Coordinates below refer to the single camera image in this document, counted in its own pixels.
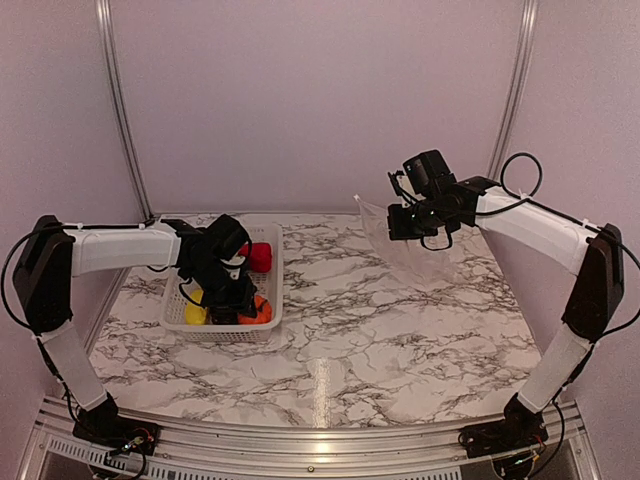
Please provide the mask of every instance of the transparent plastic bag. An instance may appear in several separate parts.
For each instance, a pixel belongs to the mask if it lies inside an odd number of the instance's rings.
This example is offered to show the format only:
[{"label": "transparent plastic bag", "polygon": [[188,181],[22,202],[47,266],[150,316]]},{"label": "transparent plastic bag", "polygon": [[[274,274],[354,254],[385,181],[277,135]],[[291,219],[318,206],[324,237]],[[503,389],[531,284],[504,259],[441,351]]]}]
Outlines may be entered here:
[{"label": "transparent plastic bag", "polygon": [[401,282],[420,290],[433,288],[436,282],[451,282],[454,264],[448,252],[430,252],[418,240],[391,241],[387,227],[387,211],[355,197],[360,207],[362,228],[374,251],[389,265],[392,274]]}]

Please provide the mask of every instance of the marble tabletop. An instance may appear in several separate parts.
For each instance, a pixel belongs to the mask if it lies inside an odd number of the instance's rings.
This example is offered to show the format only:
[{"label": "marble tabletop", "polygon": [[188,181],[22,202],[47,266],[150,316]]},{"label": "marble tabletop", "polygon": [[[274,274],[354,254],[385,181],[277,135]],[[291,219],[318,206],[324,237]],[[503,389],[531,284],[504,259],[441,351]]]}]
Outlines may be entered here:
[{"label": "marble tabletop", "polygon": [[414,288],[359,216],[239,219],[283,228],[281,325],[262,344],[185,341],[159,324],[166,274],[133,269],[91,355],[120,406],[246,425],[410,425],[500,412],[540,359],[477,230],[438,253],[453,275]]}]

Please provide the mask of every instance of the yellow object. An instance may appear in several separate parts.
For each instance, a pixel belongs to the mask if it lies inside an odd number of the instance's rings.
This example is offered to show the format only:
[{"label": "yellow object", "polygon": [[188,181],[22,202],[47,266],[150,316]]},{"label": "yellow object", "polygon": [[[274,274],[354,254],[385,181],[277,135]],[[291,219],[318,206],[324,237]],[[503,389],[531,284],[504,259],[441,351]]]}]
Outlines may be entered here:
[{"label": "yellow object", "polygon": [[[194,302],[200,303],[202,302],[203,294],[204,292],[198,289],[194,290],[189,296]],[[184,309],[184,318],[187,321],[187,325],[204,325],[207,322],[207,310],[188,302],[187,308]]]}]

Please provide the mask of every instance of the white plastic basket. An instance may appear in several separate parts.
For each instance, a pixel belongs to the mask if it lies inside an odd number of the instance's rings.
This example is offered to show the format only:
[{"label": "white plastic basket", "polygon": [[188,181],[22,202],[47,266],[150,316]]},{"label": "white plastic basket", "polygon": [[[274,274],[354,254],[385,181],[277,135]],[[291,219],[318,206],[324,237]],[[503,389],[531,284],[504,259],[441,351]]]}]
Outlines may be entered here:
[{"label": "white plastic basket", "polygon": [[[187,300],[180,294],[176,269],[171,269],[167,286],[162,296],[162,317],[160,325],[167,330],[183,335],[193,342],[266,342],[271,332],[282,320],[282,297],[284,262],[282,257],[282,228],[279,225],[244,226],[254,243],[266,242],[271,245],[273,261],[269,273],[254,273],[250,276],[258,288],[258,294],[266,298],[273,309],[269,323],[261,325],[187,325],[184,309]],[[185,285],[184,290],[191,294],[199,288],[196,282]]]}]

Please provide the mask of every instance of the robotic arm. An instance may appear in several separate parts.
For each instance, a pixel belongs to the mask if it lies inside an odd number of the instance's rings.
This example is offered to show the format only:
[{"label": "robotic arm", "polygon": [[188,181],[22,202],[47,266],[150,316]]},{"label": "robotic arm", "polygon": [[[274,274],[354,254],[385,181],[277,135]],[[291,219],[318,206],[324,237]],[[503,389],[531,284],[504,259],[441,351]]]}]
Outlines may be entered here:
[{"label": "robotic arm", "polygon": [[157,425],[118,415],[82,347],[71,322],[71,277],[134,266],[176,267],[185,281],[196,280],[202,287],[200,306],[216,320],[233,323],[239,314],[257,314],[247,261],[236,257],[245,244],[251,248],[251,240],[228,215],[200,229],[181,220],[88,228],[62,225],[54,216],[40,218],[16,264],[13,283],[45,362],[81,407],[74,435],[118,448],[132,448],[130,442],[146,437],[136,448],[152,454]]},{"label": "robotic arm", "polygon": [[[391,240],[451,233],[464,223],[514,238],[560,263],[576,276],[562,325],[500,422],[465,427],[460,443],[470,458],[534,445],[548,438],[542,410],[581,372],[595,342],[605,332],[623,293],[622,241],[613,225],[580,224],[528,198],[510,194],[496,182],[473,177],[458,182],[437,150],[406,161],[390,174],[405,204],[388,208]],[[410,188],[418,200],[403,188]]]}]

